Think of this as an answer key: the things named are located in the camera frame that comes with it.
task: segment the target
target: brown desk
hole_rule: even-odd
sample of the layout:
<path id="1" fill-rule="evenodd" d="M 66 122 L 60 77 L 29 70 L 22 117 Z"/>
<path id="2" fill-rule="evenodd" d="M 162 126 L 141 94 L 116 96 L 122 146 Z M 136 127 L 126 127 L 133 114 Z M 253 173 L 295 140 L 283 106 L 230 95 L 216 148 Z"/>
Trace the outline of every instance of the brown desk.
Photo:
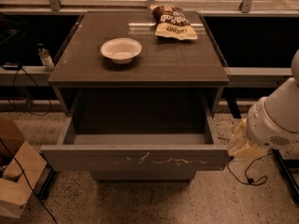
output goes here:
<path id="1" fill-rule="evenodd" d="M 210 110 L 228 83 L 196 12 L 198 39 L 154 35 L 147 11 L 91 12 L 49 78 L 67 115 L 57 146 L 42 152 L 56 171 L 90 171 L 101 181 L 187 181 L 228 161 Z M 128 65 L 98 53 L 130 37 L 142 52 Z"/>

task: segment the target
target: concrete floor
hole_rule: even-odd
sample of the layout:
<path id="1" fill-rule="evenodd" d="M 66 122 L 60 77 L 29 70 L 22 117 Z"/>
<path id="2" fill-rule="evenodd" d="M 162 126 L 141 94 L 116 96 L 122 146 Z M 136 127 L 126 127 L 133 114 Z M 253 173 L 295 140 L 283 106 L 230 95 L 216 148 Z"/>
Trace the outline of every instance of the concrete floor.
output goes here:
<path id="1" fill-rule="evenodd" d="M 21 112 L 0 113 L 13 119 L 36 149 L 55 144 L 65 116 L 51 112 L 34 116 Z M 239 119 L 220 113 L 214 118 L 219 142 L 227 145 Z M 283 151 L 299 157 L 299 146 Z M 232 161 L 231 170 L 242 181 L 250 161 Z M 131 223 L 299 223 L 299 205 L 272 155 L 249 169 L 249 176 L 268 180 L 259 187 L 242 185 L 227 168 L 198 172 L 189 186 L 181 184 L 97 184 L 89 173 L 59 173 L 44 204 L 59 224 Z M 20 219 L 0 217 L 0 223 L 54 223 L 32 196 Z"/>

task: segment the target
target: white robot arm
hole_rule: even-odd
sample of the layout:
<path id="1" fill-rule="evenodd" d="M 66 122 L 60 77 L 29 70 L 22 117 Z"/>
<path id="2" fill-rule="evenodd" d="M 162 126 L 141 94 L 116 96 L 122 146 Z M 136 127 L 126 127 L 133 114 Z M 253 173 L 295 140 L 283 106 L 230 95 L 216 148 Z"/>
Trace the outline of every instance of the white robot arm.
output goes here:
<path id="1" fill-rule="evenodd" d="M 232 157 L 257 159 L 270 148 L 281 149 L 299 140 L 299 50 L 292 59 L 292 75 L 250 108 L 228 145 Z"/>

